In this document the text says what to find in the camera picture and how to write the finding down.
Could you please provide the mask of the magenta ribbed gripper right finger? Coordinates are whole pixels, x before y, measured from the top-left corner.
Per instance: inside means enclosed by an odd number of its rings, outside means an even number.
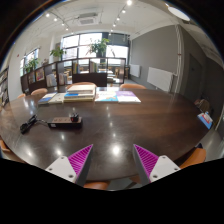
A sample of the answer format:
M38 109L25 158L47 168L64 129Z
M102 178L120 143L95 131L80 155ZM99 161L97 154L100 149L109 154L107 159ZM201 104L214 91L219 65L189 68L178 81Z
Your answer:
M133 156L143 186L180 170L166 155L157 156L136 144L133 145Z

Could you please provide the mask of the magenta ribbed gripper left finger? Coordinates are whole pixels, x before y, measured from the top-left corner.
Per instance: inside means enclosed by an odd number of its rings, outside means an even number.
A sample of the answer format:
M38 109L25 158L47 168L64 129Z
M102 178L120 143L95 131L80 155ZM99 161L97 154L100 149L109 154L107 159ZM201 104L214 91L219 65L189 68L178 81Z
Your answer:
M46 168L46 171L83 186L91 163L92 149L93 145L89 145L68 157L60 156Z

